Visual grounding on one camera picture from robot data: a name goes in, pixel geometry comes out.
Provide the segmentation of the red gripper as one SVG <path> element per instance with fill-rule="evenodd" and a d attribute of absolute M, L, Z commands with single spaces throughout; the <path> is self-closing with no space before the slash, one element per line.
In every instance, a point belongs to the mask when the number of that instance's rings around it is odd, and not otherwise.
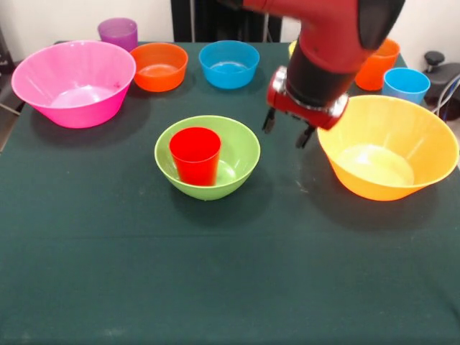
<path fill-rule="evenodd" d="M 273 74 L 267 89 L 267 103 L 270 106 L 262 130 L 269 134 L 275 125 L 275 113 L 281 111 L 306 121 L 309 125 L 299 135 L 295 147 L 303 149 L 315 132 L 315 127 L 332 128 L 345 112 L 349 102 L 347 93 L 339 96 L 330 106 L 316 107 L 305 105 L 293 98 L 286 89 L 287 68 L 280 66 Z"/>

